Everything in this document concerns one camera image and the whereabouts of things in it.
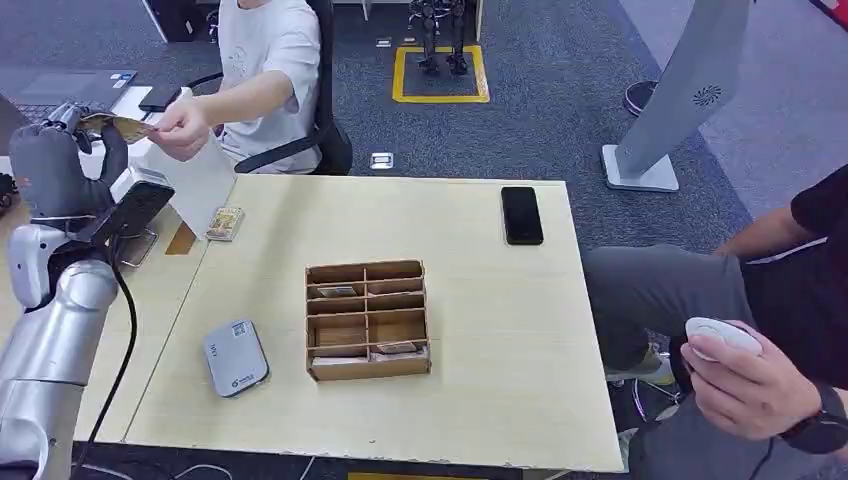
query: small box on table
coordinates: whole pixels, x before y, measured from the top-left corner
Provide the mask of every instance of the small box on table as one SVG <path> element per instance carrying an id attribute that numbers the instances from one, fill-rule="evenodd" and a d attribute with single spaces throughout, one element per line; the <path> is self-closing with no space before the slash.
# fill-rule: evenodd
<path id="1" fill-rule="evenodd" d="M 306 369 L 315 380 L 430 372 L 418 260 L 306 269 Z"/>

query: white t-shirt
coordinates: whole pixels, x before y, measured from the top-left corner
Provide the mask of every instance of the white t-shirt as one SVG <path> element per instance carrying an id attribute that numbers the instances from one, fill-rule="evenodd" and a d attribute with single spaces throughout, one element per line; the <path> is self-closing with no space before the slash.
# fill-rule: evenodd
<path id="1" fill-rule="evenodd" d="M 318 98 L 321 37 L 318 17 L 304 0 L 270 0 L 252 8 L 221 0 L 218 43 L 224 67 L 222 89 L 279 70 L 294 95 L 282 107 L 249 122 L 224 126 L 221 145 L 234 160 L 262 153 L 312 132 Z M 267 165 L 256 173 L 309 173 L 320 160 L 317 148 Z"/>

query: person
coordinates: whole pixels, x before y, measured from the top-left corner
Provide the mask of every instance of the person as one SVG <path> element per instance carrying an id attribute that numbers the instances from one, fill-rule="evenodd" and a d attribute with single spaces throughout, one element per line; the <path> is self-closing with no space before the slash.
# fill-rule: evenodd
<path id="1" fill-rule="evenodd" d="M 681 337 L 691 317 L 735 321 L 763 346 L 754 356 L 688 339 L 680 352 L 693 394 L 632 437 L 634 478 L 745 480 L 763 462 L 758 478 L 794 480 L 830 458 L 799 447 L 793 432 L 822 410 L 848 425 L 848 165 L 713 255 L 659 245 L 599 248 L 583 260 L 609 380 L 673 382 L 645 329 Z M 841 435 L 826 450 L 845 458 Z"/>
<path id="2" fill-rule="evenodd" d="M 313 128 L 321 50 L 315 12 L 304 0 L 222 0 L 219 18 L 221 88 L 174 102 L 150 135 L 177 160 L 197 154 L 220 124 L 234 163 Z M 309 173 L 319 160 L 313 148 L 256 172 Z"/>

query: black watch strap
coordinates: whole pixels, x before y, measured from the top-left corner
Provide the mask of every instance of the black watch strap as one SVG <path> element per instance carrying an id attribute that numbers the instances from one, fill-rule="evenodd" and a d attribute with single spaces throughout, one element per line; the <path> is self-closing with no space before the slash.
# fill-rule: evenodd
<path id="1" fill-rule="evenodd" d="M 822 399 L 821 412 L 802 420 L 780 436 L 797 450 L 822 455 L 848 444 L 848 419 L 836 390 L 819 383 L 815 385 Z"/>

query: white controller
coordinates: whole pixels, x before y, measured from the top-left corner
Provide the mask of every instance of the white controller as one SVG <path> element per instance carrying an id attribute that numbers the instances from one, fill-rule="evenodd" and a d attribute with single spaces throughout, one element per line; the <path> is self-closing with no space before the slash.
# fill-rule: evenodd
<path id="1" fill-rule="evenodd" d="M 692 338 L 694 335 L 713 337 L 721 340 L 731 347 L 745 350 L 746 352 L 753 353 L 754 355 L 761 355 L 763 353 L 763 346 L 760 345 L 760 342 L 752 337 L 751 334 L 739 327 L 722 322 L 721 320 L 703 317 L 690 318 L 686 322 L 686 335 L 688 335 L 689 338 Z M 708 362 L 716 361 L 714 358 L 704 355 L 695 348 L 693 348 L 692 351 Z"/>

